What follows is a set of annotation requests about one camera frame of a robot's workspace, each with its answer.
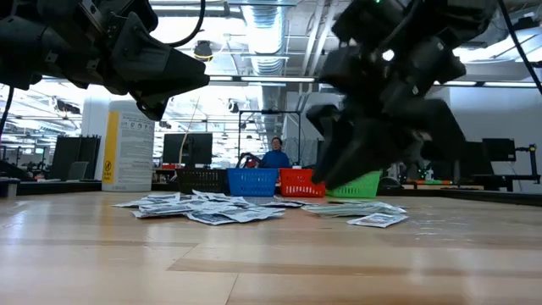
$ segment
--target red object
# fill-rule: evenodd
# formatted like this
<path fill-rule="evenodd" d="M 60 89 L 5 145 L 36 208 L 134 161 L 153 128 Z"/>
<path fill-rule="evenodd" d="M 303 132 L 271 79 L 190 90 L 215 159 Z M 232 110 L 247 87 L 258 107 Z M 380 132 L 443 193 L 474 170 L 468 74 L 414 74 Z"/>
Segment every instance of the red object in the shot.
<path fill-rule="evenodd" d="M 280 169 L 280 193 L 285 197 L 323 197 L 325 185 L 311 182 L 312 169 Z"/>

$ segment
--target green basket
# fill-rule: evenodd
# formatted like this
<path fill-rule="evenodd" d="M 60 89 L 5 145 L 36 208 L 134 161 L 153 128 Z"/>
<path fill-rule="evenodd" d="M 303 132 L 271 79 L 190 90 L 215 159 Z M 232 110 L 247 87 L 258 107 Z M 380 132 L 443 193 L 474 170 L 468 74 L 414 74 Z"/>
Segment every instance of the green basket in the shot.
<path fill-rule="evenodd" d="M 326 194 L 332 197 L 347 198 L 374 198 L 379 188 L 381 171 L 365 174 L 345 186 L 337 187 L 333 191 L 327 190 Z"/>

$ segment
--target ceiling duct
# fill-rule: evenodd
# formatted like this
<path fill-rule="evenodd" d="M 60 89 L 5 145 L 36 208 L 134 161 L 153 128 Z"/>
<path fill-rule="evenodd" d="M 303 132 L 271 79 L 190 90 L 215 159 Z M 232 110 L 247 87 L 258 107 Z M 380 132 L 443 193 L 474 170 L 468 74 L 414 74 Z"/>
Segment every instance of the ceiling duct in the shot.
<path fill-rule="evenodd" d="M 285 62 L 280 55 L 285 44 L 285 19 L 287 9 L 273 6 L 243 6 L 241 11 L 246 22 L 248 48 L 251 53 L 267 55 L 253 57 L 252 69 L 255 75 L 282 75 Z M 284 109 L 285 90 L 277 86 L 262 86 L 263 109 Z M 263 115 L 268 135 L 280 132 L 275 129 L 276 115 Z"/>

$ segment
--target basket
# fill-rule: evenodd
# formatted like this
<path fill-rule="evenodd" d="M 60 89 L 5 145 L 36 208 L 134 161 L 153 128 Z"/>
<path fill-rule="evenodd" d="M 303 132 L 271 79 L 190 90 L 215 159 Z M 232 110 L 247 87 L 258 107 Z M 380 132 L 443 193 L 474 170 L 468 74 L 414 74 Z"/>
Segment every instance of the basket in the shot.
<path fill-rule="evenodd" d="M 281 169 L 280 193 L 285 197 L 323 197 L 325 185 L 311 181 L 312 169 Z"/>
<path fill-rule="evenodd" d="M 380 171 L 370 172 L 356 180 L 338 187 L 333 191 L 328 190 L 328 196 L 347 198 L 373 198 L 379 189 Z"/>
<path fill-rule="evenodd" d="M 272 197 L 278 176 L 277 169 L 228 169 L 231 195 Z"/>
<path fill-rule="evenodd" d="M 228 191 L 226 169 L 177 169 L 180 192 L 192 190 L 225 193 Z"/>

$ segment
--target person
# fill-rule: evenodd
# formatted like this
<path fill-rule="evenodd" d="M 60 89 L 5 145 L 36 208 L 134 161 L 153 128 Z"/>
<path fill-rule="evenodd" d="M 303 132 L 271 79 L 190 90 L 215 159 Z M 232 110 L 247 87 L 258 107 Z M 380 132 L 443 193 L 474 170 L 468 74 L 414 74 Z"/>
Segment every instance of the person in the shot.
<path fill-rule="evenodd" d="M 274 137 L 271 141 L 272 151 L 266 152 L 263 156 L 260 167 L 268 169 L 283 169 L 290 167 L 290 159 L 288 155 L 281 151 L 282 140 L 279 137 Z"/>

